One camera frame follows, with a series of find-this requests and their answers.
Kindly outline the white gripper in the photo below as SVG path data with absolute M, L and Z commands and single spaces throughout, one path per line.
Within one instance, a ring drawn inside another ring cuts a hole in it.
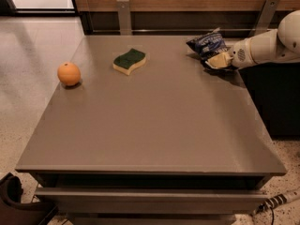
M 236 68 L 247 68 L 255 66 L 256 63 L 251 55 L 250 38 L 236 42 L 229 52 L 219 53 L 206 61 L 213 69 L 227 68 L 231 64 Z

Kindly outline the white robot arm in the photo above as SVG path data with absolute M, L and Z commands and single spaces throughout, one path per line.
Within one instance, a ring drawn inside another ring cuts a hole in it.
M 265 63 L 297 63 L 300 60 L 300 11 L 296 10 L 273 29 L 236 42 L 227 52 L 209 58 L 213 70 L 247 68 Z

